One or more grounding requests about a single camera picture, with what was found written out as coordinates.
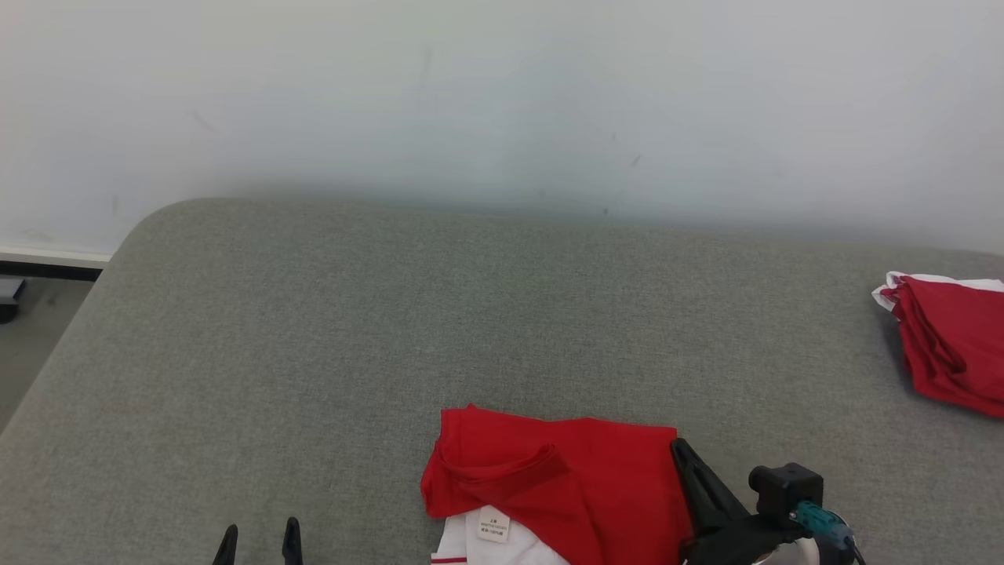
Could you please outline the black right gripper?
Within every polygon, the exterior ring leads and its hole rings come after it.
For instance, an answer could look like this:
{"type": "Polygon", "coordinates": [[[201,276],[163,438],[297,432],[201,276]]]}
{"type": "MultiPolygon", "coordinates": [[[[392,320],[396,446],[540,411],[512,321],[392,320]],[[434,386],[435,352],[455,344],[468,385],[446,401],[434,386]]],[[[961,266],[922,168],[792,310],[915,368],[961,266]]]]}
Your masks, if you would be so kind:
{"type": "Polygon", "coordinates": [[[809,537],[800,523],[751,515],[687,440],[671,441],[671,454],[693,531],[680,565],[754,565],[778,546],[809,537]]]}

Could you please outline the red Bulls basketball jersey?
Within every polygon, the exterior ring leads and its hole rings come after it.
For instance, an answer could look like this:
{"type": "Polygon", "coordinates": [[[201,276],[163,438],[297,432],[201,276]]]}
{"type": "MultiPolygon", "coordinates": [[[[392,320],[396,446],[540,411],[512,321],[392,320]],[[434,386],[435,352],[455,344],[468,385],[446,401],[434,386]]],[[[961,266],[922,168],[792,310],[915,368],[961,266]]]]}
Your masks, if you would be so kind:
{"type": "Polygon", "coordinates": [[[691,521],[673,427],[445,409],[420,482],[430,517],[524,527],[569,565],[677,565],[691,521]]]}

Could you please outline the red white basketball shorts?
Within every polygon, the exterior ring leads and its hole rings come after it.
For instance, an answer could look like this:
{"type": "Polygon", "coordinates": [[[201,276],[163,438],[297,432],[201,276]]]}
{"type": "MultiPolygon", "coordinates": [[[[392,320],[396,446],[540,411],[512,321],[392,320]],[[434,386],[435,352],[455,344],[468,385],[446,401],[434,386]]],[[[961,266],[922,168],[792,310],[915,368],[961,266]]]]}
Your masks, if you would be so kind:
{"type": "Polygon", "coordinates": [[[1002,280],[888,272],[871,295],[899,322],[915,391],[1004,421],[1002,280]]]}

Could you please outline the dark grey floor object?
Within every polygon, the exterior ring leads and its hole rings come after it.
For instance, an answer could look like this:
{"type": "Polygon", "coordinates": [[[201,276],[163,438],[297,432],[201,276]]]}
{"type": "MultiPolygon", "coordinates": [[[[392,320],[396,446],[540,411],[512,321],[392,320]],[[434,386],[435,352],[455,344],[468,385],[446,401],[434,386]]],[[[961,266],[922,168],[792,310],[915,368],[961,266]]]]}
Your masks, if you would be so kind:
{"type": "Polygon", "coordinates": [[[0,276],[0,325],[9,324],[17,317],[26,283],[23,278],[0,276]]]}

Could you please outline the white wall baseboard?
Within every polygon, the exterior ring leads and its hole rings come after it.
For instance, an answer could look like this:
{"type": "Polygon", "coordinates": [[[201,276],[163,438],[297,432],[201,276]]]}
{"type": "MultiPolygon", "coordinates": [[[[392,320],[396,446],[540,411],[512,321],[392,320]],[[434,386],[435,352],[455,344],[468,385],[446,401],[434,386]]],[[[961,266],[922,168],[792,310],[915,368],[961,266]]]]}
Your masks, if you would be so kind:
{"type": "Polygon", "coordinates": [[[114,255],[0,244],[0,276],[96,282],[114,255]]]}

